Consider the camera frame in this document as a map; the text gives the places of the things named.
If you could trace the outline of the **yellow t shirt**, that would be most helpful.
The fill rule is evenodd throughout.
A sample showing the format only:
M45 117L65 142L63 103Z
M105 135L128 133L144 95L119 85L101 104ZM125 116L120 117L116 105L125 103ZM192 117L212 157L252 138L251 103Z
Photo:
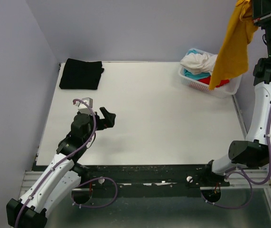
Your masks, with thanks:
M252 0L238 0L211 74L209 89L222 80L236 78L248 70L248 45L258 26L252 21Z

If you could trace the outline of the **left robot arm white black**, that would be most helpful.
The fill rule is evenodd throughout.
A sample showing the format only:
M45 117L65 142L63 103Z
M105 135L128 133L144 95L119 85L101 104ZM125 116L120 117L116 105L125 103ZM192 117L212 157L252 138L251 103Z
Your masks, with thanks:
M18 200L6 205L8 224L14 228L43 228L59 202L75 187L85 187L89 177L77 167L96 131L114 127L116 114L100 108L101 119L92 109L78 112L68 135L58 144L51 163Z

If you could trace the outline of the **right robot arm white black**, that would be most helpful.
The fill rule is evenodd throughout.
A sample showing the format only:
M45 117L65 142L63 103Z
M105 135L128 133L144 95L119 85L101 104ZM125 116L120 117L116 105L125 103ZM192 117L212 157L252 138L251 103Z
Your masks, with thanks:
M226 36L211 75L210 89L222 80L233 79L248 70L247 47L257 29L264 30L267 57L254 67L255 105L250 129L244 141L233 141L228 154L209 162L202 182L213 186L234 170L269 166L271 172L271 0L239 0L228 23Z

